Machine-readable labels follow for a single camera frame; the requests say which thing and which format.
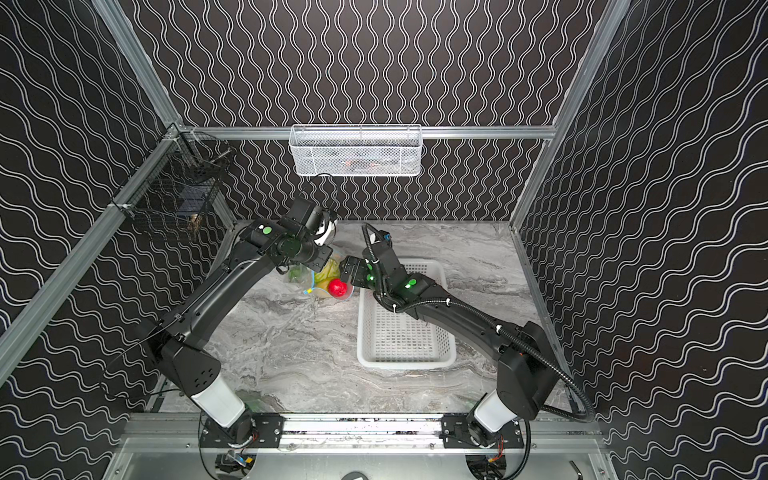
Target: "marble table surface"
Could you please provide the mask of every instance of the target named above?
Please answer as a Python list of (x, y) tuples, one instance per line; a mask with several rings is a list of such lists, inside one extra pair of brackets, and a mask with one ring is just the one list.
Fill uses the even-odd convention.
[[(506, 224), (376, 223), (392, 234), (401, 258), (435, 259), (448, 291), (500, 319), (539, 323)], [(339, 225), (333, 248), (360, 256), (358, 223)], [(456, 340), (456, 361), (433, 370), (385, 370), (357, 360), (359, 296), (348, 301), (305, 295), (271, 273), (232, 309), (206, 350), (222, 362), (225, 380), (254, 411), (468, 412), (495, 388), (496, 368)], [(558, 383), (548, 401), (570, 411)], [(169, 394), (162, 412), (193, 412)]]

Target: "red fruit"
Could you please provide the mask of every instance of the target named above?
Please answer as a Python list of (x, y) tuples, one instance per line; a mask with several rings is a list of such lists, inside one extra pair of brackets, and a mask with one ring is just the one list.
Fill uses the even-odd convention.
[(335, 298), (341, 298), (346, 295), (346, 291), (349, 287), (343, 281), (335, 278), (328, 282), (328, 293)]

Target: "black wire basket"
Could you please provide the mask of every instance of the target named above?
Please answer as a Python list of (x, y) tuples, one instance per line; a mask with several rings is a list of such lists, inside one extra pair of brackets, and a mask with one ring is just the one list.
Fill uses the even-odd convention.
[(208, 134), (183, 133), (121, 210), (152, 240), (189, 242), (207, 225), (234, 147)]

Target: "white plastic basket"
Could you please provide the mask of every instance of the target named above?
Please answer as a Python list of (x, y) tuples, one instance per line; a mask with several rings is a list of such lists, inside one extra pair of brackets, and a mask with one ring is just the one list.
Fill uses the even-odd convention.
[[(434, 260), (404, 259), (409, 272), (423, 273), (445, 288), (445, 272)], [(456, 340), (431, 323), (380, 306), (371, 290), (360, 293), (357, 359), (378, 369), (437, 369), (456, 360)]]
[(288, 146), (303, 177), (414, 177), (422, 171), (421, 125), (293, 125)]

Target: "wavy line pattern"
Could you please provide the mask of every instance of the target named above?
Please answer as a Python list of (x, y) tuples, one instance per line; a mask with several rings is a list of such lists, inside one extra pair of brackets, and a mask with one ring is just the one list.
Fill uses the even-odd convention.
[(294, 171), (284, 141), (244, 141), (222, 192), (240, 218), (279, 218), (308, 192), (344, 220), (505, 221), (540, 140), (426, 141), (418, 177), (319, 177)]
[(636, 0), (521, 229), (625, 480), (768, 472), (765, 25)]
[(164, 131), (87, 0), (0, 5), (0, 332)]
[(185, 123), (552, 124), (605, 0), (122, 0)]
[[(88, 0), (0, 3), (0, 325), (16, 315), (164, 128)], [(135, 326), (180, 303), (222, 240), (159, 245), (125, 224), (0, 386), (0, 478), (102, 477), (158, 373)]]

